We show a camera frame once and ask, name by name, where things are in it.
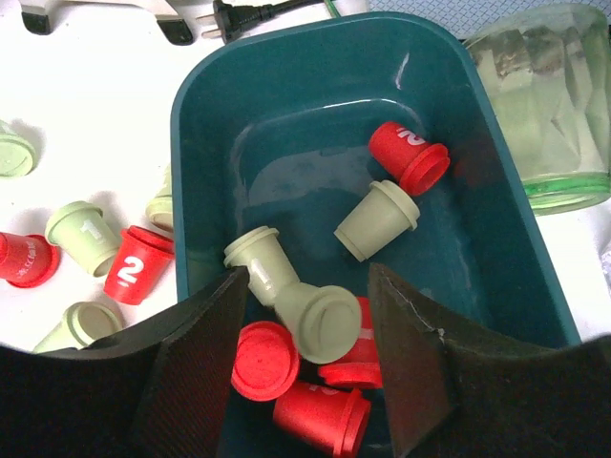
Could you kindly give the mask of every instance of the red cup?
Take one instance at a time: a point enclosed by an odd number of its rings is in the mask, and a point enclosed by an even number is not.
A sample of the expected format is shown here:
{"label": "red cup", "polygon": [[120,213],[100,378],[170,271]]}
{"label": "red cup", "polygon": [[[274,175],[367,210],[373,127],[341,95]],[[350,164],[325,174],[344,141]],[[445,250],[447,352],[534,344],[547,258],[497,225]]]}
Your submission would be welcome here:
{"label": "red cup", "polygon": [[299,365],[288,330],[273,322],[252,323],[240,332],[231,385],[244,398],[272,401],[295,383]]}
{"label": "red cup", "polygon": [[137,226],[123,229],[121,236],[123,242],[104,283],[104,292],[117,302],[139,305],[174,258],[174,243]]}
{"label": "red cup", "polygon": [[430,144],[396,122],[385,122],[373,133],[369,150],[411,196],[431,189],[450,166],[448,148]]}
{"label": "red cup", "polygon": [[378,359],[378,350],[373,339],[373,320],[369,308],[369,299],[357,298],[361,305],[363,320],[361,334],[354,347],[333,364],[318,368],[318,375],[325,383],[340,388],[382,388],[382,372]]}
{"label": "red cup", "polygon": [[367,428],[371,403],[347,393],[296,382],[274,406],[274,423],[334,458],[353,458]]}
{"label": "red cup", "polygon": [[0,279],[17,288],[39,286],[57,271],[59,248],[43,236],[0,232]]}

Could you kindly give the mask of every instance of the white table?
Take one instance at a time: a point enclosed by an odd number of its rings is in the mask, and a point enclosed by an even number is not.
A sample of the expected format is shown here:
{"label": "white table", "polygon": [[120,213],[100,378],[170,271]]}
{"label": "white table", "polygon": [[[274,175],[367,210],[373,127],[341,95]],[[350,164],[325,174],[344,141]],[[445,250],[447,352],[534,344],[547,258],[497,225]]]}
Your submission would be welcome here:
{"label": "white table", "polygon": [[[178,9],[193,18],[210,12],[206,3]],[[344,0],[338,7],[342,13],[357,12],[367,2]],[[317,5],[256,32],[326,17],[325,7]],[[42,234],[55,209],[80,199],[98,204],[116,230],[149,225],[144,209],[170,160],[170,109],[176,91],[191,69],[222,45],[220,39],[199,38],[202,27],[192,20],[190,26],[196,43],[176,47],[144,10],[70,5],[57,10],[51,35],[36,36],[24,28],[17,0],[0,2],[0,119],[41,152],[30,175],[0,181],[0,231]],[[584,338],[611,330],[611,300],[596,251],[602,235],[593,229],[592,219],[584,218],[606,216],[609,208],[540,220]],[[577,261],[567,261],[567,253]],[[586,280],[590,286],[577,286],[576,281]],[[38,288],[19,290],[0,281],[0,343],[31,350],[65,308],[93,300],[110,303],[102,281],[67,256],[57,274]],[[172,267],[142,305],[120,308],[130,325],[175,301]]]}

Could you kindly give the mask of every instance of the clear glass container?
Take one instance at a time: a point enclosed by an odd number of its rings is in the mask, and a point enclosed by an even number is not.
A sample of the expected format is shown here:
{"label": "clear glass container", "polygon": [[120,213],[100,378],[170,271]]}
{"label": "clear glass container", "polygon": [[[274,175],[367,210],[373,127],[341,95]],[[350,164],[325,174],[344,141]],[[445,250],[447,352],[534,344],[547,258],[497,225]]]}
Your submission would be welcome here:
{"label": "clear glass container", "polygon": [[536,215],[611,197],[611,49],[592,7],[551,5],[465,43]]}

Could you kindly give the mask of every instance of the black power cord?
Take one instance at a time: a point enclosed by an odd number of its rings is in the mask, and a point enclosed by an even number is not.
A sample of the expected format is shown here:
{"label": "black power cord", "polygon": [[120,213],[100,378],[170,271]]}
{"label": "black power cord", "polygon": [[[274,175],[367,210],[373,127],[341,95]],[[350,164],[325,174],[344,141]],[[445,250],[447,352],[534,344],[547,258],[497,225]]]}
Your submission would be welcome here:
{"label": "black power cord", "polygon": [[262,22],[273,19],[278,14],[323,2],[324,0],[288,0],[277,5],[234,7],[223,3],[222,0],[214,0],[212,2],[214,13],[198,17],[197,20],[201,23],[214,21],[218,28],[204,32],[203,36],[209,38],[220,36],[222,41],[227,44],[240,38],[245,31],[254,29]]}

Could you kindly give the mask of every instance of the dark green plastic bin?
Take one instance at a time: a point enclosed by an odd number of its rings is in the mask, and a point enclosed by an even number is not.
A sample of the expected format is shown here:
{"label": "dark green plastic bin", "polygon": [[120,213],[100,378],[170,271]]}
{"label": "dark green plastic bin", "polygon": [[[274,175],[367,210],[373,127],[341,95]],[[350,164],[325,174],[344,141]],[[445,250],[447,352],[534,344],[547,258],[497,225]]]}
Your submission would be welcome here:
{"label": "dark green plastic bin", "polygon": [[[223,271],[222,250],[266,224],[302,281],[367,294],[368,263],[333,237],[386,172],[369,137],[394,120],[445,143],[452,166],[413,233],[376,254],[425,294],[515,338],[579,342],[552,263],[467,52],[398,13],[362,14],[242,40],[205,58],[172,112],[179,298]],[[254,299],[247,320],[268,317]],[[391,457],[382,393],[359,456]],[[232,394],[221,457],[312,457]]]}

